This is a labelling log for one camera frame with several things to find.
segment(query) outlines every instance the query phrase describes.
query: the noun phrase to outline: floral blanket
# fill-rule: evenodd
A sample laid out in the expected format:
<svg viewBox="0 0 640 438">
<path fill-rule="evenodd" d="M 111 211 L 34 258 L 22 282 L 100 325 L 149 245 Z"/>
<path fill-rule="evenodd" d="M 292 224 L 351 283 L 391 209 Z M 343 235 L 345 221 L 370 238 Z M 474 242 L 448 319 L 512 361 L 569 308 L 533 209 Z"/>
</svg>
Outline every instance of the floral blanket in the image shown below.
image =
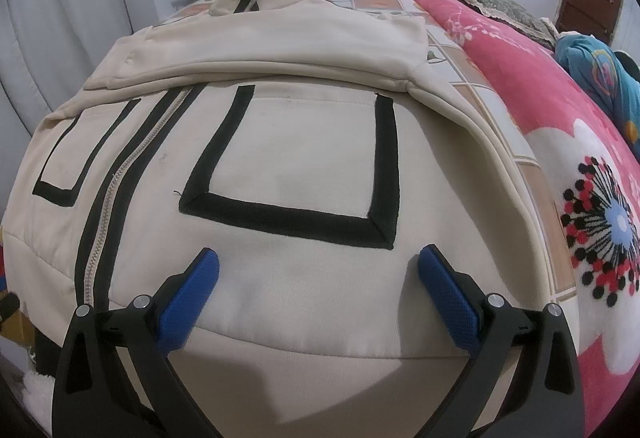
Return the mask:
<svg viewBox="0 0 640 438">
<path fill-rule="evenodd" d="M 640 358 L 640 165 L 607 116 L 551 52 L 456 0 L 414 0 L 484 73 L 545 174 L 577 299 L 578 363 L 588 436 Z"/>
</svg>

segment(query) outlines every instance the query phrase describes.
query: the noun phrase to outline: metal zipper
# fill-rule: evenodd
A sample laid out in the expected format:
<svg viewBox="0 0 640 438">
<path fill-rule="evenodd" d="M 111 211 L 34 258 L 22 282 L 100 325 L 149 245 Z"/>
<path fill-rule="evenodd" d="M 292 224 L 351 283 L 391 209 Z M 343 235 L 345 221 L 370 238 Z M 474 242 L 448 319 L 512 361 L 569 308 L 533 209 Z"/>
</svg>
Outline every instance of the metal zipper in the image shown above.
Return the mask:
<svg viewBox="0 0 640 438">
<path fill-rule="evenodd" d="M 164 115 L 158 123 L 154 126 L 151 132 L 145 137 L 134 152 L 122 163 L 118 170 L 113 174 L 106 194 L 104 195 L 104 201 L 102 203 L 102 209 L 100 211 L 100 221 L 98 222 L 98 229 L 96 231 L 96 238 L 94 245 L 91 249 L 91 254 L 84 269 L 84 302 L 90 305 L 94 304 L 94 280 L 95 272 L 97 270 L 98 262 L 100 261 L 100 255 L 104 248 L 104 242 L 107 237 L 107 230 L 109 228 L 109 220 L 111 219 L 111 210 L 113 209 L 113 201 L 118 191 L 120 179 L 124 176 L 127 169 L 135 161 L 135 159 L 145 150 L 145 148 L 151 143 L 151 141 L 158 135 L 160 130 L 164 127 L 167 121 L 175 113 L 175 111 L 184 102 L 184 99 L 189 95 L 193 86 L 185 88 L 178 94 L 171 107 L 164 112 Z"/>
</svg>

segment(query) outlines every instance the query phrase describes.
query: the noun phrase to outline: white curtain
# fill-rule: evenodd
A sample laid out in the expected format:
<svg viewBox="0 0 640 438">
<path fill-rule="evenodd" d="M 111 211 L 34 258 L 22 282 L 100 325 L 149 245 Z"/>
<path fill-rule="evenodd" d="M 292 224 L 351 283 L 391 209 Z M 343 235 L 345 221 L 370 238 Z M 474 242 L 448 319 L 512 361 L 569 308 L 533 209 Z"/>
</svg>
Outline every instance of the white curtain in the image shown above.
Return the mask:
<svg viewBox="0 0 640 438">
<path fill-rule="evenodd" d="M 0 216 L 42 117 L 131 33 L 124 0 L 0 0 Z"/>
</svg>

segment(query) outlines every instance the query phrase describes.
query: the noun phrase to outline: blue pad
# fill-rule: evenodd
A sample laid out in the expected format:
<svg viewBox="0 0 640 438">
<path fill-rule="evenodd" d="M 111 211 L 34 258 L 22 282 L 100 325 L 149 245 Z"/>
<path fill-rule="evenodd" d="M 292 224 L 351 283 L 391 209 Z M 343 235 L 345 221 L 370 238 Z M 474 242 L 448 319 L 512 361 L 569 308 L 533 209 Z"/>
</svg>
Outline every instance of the blue pad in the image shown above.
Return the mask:
<svg viewBox="0 0 640 438">
<path fill-rule="evenodd" d="M 456 346 L 473 357 L 480 350 L 479 318 L 449 273 L 450 267 L 425 246 L 418 256 L 418 276 L 444 320 Z"/>
<path fill-rule="evenodd" d="M 163 355 L 184 346 L 218 281 L 218 255 L 207 250 L 199 257 L 189 277 L 160 315 L 156 345 Z"/>
</svg>

